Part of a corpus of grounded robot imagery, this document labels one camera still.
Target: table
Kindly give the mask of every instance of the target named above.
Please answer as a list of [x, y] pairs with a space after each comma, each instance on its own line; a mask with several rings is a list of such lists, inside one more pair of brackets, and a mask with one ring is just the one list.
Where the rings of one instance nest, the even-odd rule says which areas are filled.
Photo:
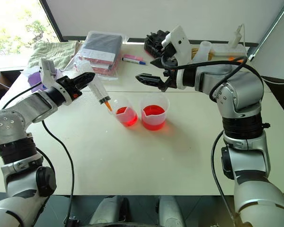
[[[142, 45], [125, 45], [123, 52], [143, 56], [147, 61], [151, 59]], [[142, 72], [159, 76], [162, 70], [122, 62], [119, 80], [104, 82], [112, 98], [128, 97], [139, 117], [140, 99], [146, 92], [159, 92], [136, 81], [134, 76]], [[0, 108], [27, 87], [26, 78], [20, 76], [0, 101]], [[148, 131], [140, 121], [125, 128], [104, 105], [99, 105], [88, 89], [70, 106], [61, 106], [45, 120], [72, 156], [75, 195], [219, 194], [210, 165], [213, 141], [222, 130], [216, 104], [193, 88], [169, 88], [165, 95], [170, 100], [170, 108], [166, 126], [160, 131]], [[266, 129], [272, 167], [269, 180], [284, 192], [284, 111], [267, 86], [262, 118], [271, 123], [271, 128]], [[33, 134], [36, 145], [55, 167], [58, 187], [54, 194], [69, 194], [71, 168], [63, 148], [45, 132], [41, 123], [30, 125], [27, 132]], [[216, 172], [225, 194], [233, 194], [234, 182], [222, 171], [222, 146], [224, 143], [220, 140], [215, 156]], [[0, 170], [0, 192], [3, 191]]]

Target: pen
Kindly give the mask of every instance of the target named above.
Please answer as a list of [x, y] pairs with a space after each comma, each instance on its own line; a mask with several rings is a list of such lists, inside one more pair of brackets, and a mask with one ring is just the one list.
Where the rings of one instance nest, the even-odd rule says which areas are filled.
[[136, 63], [136, 64], [140, 64], [140, 65], [146, 65], [146, 62], [144, 62], [144, 61], [138, 61], [138, 60], [134, 60], [134, 59], [130, 59], [130, 58], [122, 58], [122, 60], [132, 62], [132, 63]]

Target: measuring cup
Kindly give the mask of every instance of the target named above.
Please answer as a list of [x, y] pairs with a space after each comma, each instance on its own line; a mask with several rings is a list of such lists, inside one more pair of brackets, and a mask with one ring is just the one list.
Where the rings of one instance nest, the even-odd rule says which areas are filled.
[[125, 127], [135, 124], [138, 115], [126, 97], [120, 96], [111, 102], [112, 113]]
[[151, 93], [140, 102], [143, 126], [148, 130], [159, 130], [165, 124], [169, 100], [162, 93]]

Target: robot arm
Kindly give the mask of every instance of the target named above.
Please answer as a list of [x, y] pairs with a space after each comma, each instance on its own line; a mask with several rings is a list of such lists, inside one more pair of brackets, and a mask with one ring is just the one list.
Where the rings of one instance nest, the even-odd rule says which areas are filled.
[[83, 73], [74, 79], [62, 77], [55, 81], [52, 61], [41, 60], [40, 68], [42, 81], [49, 89], [0, 110], [0, 156], [4, 163], [1, 170], [8, 195], [0, 201], [0, 227], [33, 226], [56, 189], [55, 173], [42, 166], [43, 158], [32, 134], [26, 132], [27, 127], [81, 96], [80, 90], [95, 75]]
[[284, 226], [284, 195], [267, 179], [270, 161], [264, 128], [269, 124], [263, 124], [261, 118], [262, 81], [251, 72], [238, 71], [216, 87], [235, 69], [234, 66], [177, 67], [191, 63], [191, 46], [179, 26], [166, 36], [162, 46], [162, 57], [152, 64], [165, 68], [167, 62], [164, 61], [169, 59], [170, 67], [163, 73], [168, 79], [163, 82], [150, 74], [140, 74], [136, 78], [162, 91], [168, 87], [185, 89], [189, 86], [208, 95], [212, 93], [224, 128], [223, 171], [235, 182], [236, 225]]

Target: window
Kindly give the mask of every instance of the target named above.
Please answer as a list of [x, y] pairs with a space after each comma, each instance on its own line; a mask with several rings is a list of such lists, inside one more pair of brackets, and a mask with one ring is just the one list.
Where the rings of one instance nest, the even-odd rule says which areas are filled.
[[40, 2], [0, 0], [0, 70], [26, 67], [40, 41], [59, 41]]

